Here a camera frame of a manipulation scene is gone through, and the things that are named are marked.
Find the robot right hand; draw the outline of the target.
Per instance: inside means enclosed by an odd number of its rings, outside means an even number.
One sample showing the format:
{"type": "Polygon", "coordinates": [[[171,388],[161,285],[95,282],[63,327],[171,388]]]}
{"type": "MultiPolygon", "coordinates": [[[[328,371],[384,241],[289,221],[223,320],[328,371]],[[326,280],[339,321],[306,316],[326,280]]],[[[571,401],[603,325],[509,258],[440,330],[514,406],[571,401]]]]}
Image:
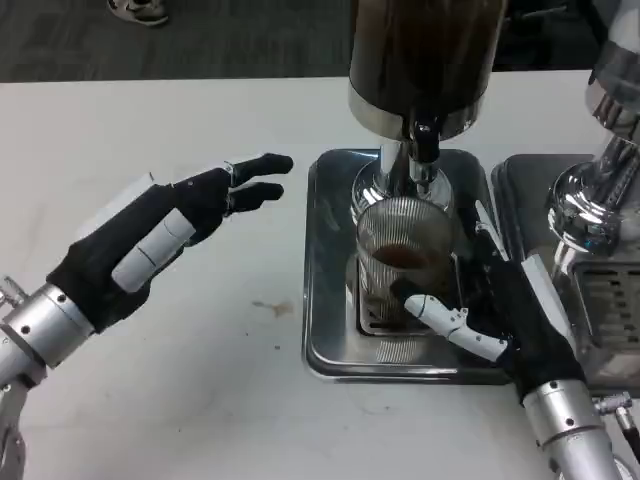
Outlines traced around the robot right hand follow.
{"type": "Polygon", "coordinates": [[[506,252],[484,205],[476,201],[472,208],[461,208],[459,216],[471,235],[481,309],[450,309],[405,278],[392,283],[394,297],[436,335],[500,367],[520,399],[547,383],[584,383],[571,342],[547,315],[523,265],[506,252]]]}

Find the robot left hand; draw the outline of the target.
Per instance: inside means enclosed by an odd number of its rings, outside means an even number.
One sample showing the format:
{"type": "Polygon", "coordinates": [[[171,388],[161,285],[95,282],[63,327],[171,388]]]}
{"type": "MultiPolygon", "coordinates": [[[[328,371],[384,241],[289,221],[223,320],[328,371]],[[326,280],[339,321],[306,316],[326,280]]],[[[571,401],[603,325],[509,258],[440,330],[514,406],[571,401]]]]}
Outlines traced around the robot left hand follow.
{"type": "Polygon", "coordinates": [[[287,174],[291,157],[267,153],[225,163],[177,183],[149,182],[109,219],[73,243],[47,275],[100,333],[147,300],[151,280],[223,220],[254,211],[284,193],[266,176],[287,174]]]}

